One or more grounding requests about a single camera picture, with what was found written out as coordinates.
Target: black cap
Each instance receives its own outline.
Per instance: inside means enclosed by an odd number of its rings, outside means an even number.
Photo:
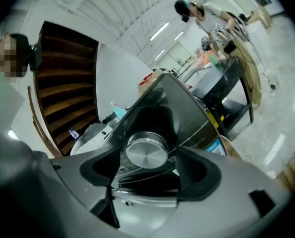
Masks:
[[[175,3],[175,10],[181,16],[189,16],[190,11],[186,6],[185,0],[177,0]]]

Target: wooden stair step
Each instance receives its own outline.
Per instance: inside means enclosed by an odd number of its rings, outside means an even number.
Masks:
[[[50,131],[54,131],[54,130],[60,128],[61,126],[65,125],[66,123],[68,123],[68,122],[78,118],[79,116],[82,116],[92,110],[95,110],[94,104],[91,104],[89,106],[86,106],[84,108],[76,110],[74,112],[71,112],[71,113],[63,116],[62,118],[50,123],[49,129],[50,129]]]
[[[50,23],[45,21],[43,24],[43,36],[52,36],[59,39],[64,39],[68,41],[72,41],[75,43],[79,43],[83,46],[95,48],[98,45],[98,42],[91,39],[88,36],[85,36],[81,33],[78,33],[72,29],[68,29],[66,27],[56,25],[54,23]]]
[[[47,107],[43,108],[44,115],[49,116],[49,115],[51,115],[51,114],[53,114],[55,112],[66,109],[66,108],[68,108],[70,106],[73,106],[75,104],[78,104],[78,103],[89,101],[91,99],[94,99],[93,95],[82,95],[82,96],[77,96],[77,97],[74,97],[74,98],[71,98],[71,99],[67,99],[67,100],[64,100],[64,101],[57,102],[55,104],[52,104],[50,106],[47,106]]]
[[[77,122],[73,126],[71,126],[70,129],[73,129],[73,130],[75,130],[75,131],[77,131],[79,133],[79,130],[80,129],[84,128],[85,126],[87,126],[90,123],[93,123],[93,121],[95,121],[95,119],[96,119],[96,116],[90,115],[90,116],[86,117],[85,119]],[[67,129],[65,132],[63,132],[62,134],[58,135],[55,138],[55,141],[56,141],[57,144],[60,144],[60,143],[62,143],[64,140],[66,140],[70,136],[71,135],[70,135],[69,129]]]
[[[93,76],[93,71],[82,69],[41,69],[38,71],[38,79],[50,77],[67,77],[67,76]]]
[[[61,150],[64,156],[68,155],[68,153],[72,150],[74,144],[75,144],[75,141],[71,140],[64,147],[62,147]]]
[[[84,58],[81,56],[60,53],[60,52],[42,52],[42,64],[52,63],[53,66],[76,66],[83,67],[84,69],[89,69],[89,65],[94,63],[94,60],[89,58]]]
[[[94,88],[94,84],[91,83],[74,83],[74,84],[67,84],[67,85],[60,85],[45,88],[39,91],[40,98],[48,97],[54,94],[59,94],[63,92],[74,92],[83,89]]]
[[[92,58],[95,51],[94,48],[53,36],[42,36],[41,42],[43,51],[48,52],[62,52]]]

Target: white shirt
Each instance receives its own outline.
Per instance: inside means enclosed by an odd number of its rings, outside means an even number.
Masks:
[[[222,9],[217,7],[211,2],[206,2],[202,5],[205,11],[205,20],[200,21],[196,18],[196,24],[200,29],[206,30],[208,33],[211,33],[213,39],[217,42],[218,46],[221,46],[223,43],[221,39],[216,35],[217,24],[220,24],[222,28],[227,25],[227,22],[221,18]],[[228,41],[233,39],[232,35],[229,35]]]

